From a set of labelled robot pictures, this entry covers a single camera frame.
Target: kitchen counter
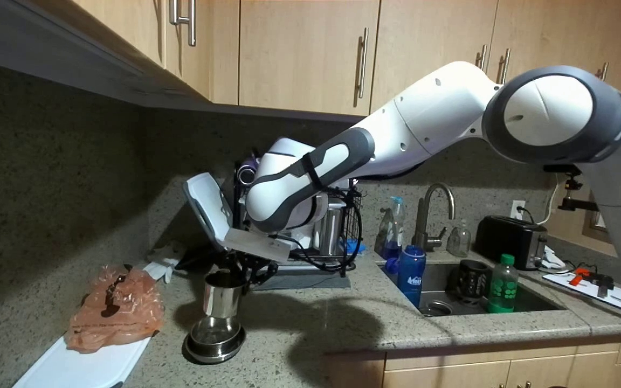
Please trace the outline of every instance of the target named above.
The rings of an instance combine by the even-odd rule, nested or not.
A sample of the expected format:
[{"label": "kitchen counter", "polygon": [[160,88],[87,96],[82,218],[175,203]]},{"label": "kitchen counter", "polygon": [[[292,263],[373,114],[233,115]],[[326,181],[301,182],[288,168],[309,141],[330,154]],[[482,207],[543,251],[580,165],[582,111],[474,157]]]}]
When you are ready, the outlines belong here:
[{"label": "kitchen counter", "polygon": [[[430,263],[455,260],[447,251]],[[568,310],[422,317],[367,254],[349,271],[349,289],[252,290],[242,302],[247,343],[225,364],[189,364],[181,355],[200,312],[200,278],[165,285],[165,329],[148,343],[127,386],[326,386],[324,352],[399,352],[431,347],[524,344],[621,338],[621,315],[523,278]]]}]

